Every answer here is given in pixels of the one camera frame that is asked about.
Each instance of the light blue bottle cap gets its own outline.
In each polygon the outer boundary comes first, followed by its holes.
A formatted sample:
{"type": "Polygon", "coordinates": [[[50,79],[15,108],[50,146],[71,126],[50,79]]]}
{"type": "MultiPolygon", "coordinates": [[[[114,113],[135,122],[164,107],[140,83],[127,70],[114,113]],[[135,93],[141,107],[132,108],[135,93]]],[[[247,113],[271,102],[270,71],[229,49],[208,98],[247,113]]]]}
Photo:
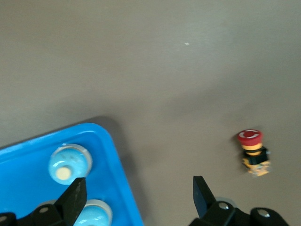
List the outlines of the light blue bottle cap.
{"type": "Polygon", "coordinates": [[[92,157],[87,149],[76,144],[59,147],[50,158],[49,173],[53,180],[70,185],[76,178],[86,177],[92,167],[92,157]]]}
{"type": "Polygon", "coordinates": [[[74,226],[110,226],[112,210],[101,200],[88,200],[74,226]]]}

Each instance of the yellow ring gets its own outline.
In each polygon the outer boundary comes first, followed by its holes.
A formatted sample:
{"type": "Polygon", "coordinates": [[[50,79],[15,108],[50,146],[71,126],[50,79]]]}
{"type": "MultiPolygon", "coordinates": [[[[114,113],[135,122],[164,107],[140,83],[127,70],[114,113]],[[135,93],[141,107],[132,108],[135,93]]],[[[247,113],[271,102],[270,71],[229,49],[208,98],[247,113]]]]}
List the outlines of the yellow ring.
{"type": "Polygon", "coordinates": [[[253,146],[242,145],[242,148],[245,149],[245,150],[247,150],[247,151],[258,150],[261,147],[262,147],[262,143],[259,143],[259,144],[253,145],[253,146]]]}

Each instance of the screw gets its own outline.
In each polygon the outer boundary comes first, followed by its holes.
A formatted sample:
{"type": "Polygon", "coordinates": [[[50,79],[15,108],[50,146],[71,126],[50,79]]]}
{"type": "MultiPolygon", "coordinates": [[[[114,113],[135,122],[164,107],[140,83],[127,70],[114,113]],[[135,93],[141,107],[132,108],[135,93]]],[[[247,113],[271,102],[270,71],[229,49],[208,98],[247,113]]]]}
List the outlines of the screw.
{"type": "Polygon", "coordinates": [[[7,216],[1,216],[1,217],[0,217],[0,222],[5,221],[6,219],[7,219],[7,216]]]}
{"type": "Polygon", "coordinates": [[[257,211],[264,218],[269,218],[269,213],[266,210],[260,209],[260,210],[257,210],[257,211]]]}
{"type": "Polygon", "coordinates": [[[226,203],[224,203],[224,202],[220,202],[220,203],[218,204],[218,206],[219,206],[221,209],[223,209],[223,210],[228,210],[228,209],[229,209],[229,206],[228,206],[226,203]]]}
{"type": "Polygon", "coordinates": [[[47,212],[48,211],[48,207],[43,207],[43,208],[41,208],[40,210],[39,210],[39,212],[40,213],[45,213],[45,212],[47,212]]]}

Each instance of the blue tray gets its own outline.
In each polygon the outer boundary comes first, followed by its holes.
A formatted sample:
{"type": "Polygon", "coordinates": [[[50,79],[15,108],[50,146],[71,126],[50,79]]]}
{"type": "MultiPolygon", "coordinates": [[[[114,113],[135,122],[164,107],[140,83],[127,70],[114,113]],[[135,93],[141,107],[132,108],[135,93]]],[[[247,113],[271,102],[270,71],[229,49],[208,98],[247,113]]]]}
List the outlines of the blue tray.
{"type": "Polygon", "coordinates": [[[86,178],[87,198],[110,205],[112,226],[143,226],[113,141],[104,128],[92,123],[0,150],[0,213],[24,217],[66,190],[68,185],[55,182],[48,172],[51,154],[63,144],[78,144],[90,152],[93,165],[86,178]]]}

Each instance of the red button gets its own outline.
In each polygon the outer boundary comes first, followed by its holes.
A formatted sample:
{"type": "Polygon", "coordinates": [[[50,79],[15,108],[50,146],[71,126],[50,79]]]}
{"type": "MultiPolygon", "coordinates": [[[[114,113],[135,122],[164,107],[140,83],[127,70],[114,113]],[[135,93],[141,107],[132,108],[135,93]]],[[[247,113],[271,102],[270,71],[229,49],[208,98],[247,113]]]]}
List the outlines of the red button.
{"type": "Polygon", "coordinates": [[[262,143],[262,133],[255,129],[246,129],[238,133],[238,140],[241,145],[244,146],[254,146],[262,143]]]}

